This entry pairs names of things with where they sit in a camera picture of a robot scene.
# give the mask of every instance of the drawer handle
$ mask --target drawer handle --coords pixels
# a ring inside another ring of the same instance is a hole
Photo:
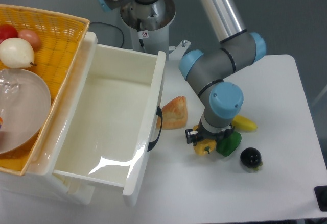
[[[157,139],[155,139],[154,141],[150,141],[149,142],[148,151],[150,151],[150,150],[152,150],[154,148],[154,146],[157,144],[157,142],[159,140],[159,137],[160,137],[160,134],[161,134],[161,129],[162,129],[162,110],[161,110],[161,108],[159,106],[157,107],[157,113],[156,113],[156,115],[161,118],[161,125],[160,125],[159,134],[158,134]]]

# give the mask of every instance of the bread slice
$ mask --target bread slice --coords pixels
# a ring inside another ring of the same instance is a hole
[[[162,108],[162,129],[171,130],[183,128],[188,120],[188,109],[185,96],[172,99]],[[157,128],[160,128],[161,119],[157,120]]]

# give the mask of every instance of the wicker basket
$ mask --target wicker basket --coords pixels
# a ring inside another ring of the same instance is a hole
[[[43,143],[43,136],[56,111],[70,75],[76,54],[89,26],[89,20],[35,8],[0,4],[0,24],[10,24],[18,31],[31,29],[42,41],[35,52],[37,66],[27,70],[39,75],[51,94],[49,116],[39,132],[21,147],[0,155],[0,171],[22,176]],[[0,69],[7,68],[0,62]]]

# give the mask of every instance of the sticker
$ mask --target sticker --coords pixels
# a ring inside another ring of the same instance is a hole
[[[138,31],[138,39],[146,39],[149,38],[148,30]]]

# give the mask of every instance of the clear plastic bag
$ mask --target clear plastic bag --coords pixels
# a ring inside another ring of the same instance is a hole
[[[6,123],[7,107],[19,93],[19,80],[16,69],[0,70],[0,128]]]

